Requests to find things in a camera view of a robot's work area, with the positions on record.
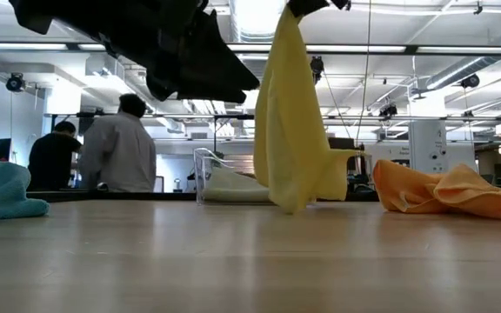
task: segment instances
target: white shirt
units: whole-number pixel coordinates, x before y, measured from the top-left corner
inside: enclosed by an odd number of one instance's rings
[[[84,134],[79,169],[84,188],[107,183],[113,192],[153,192],[156,146],[137,117],[99,117]]]

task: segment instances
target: dark hair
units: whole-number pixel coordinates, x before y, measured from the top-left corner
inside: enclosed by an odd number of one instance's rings
[[[53,130],[59,132],[66,131],[68,133],[74,134],[75,132],[77,132],[77,127],[75,127],[75,125],[73,125],[73,123],[71,122],[64,121],[58,123],[56,127],[53,128]]]
[[[140,118],[146,113],[146,103],[136,94],[126,94],[119,97],[119,109]]]

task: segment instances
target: black cloth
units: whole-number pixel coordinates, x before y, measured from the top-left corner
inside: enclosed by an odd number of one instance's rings
[[[62,134],[52,133],[36,140],[30,151],[29,190],[67,188],[72,153],[81,145],[75,138]]]

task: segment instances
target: person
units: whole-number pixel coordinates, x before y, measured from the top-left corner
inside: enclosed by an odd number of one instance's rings
[[[30,151],[29,190],[60,190],[70,180],[72,153],[82,144],[75,139],[77,128],[70,122],[58,123],[54,130],[34,142]]]
[[[153,192],[156,146],[140,118],[146,103],[135,94],[119,97],[114,116],[99,117],[84,134],[79,169],[84,188],[106,183],[112,192]]]

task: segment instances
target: desk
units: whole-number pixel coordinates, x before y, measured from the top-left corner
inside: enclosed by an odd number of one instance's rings
[[[55,203],[0,221],[0,312],[501,312],[501,221]]]

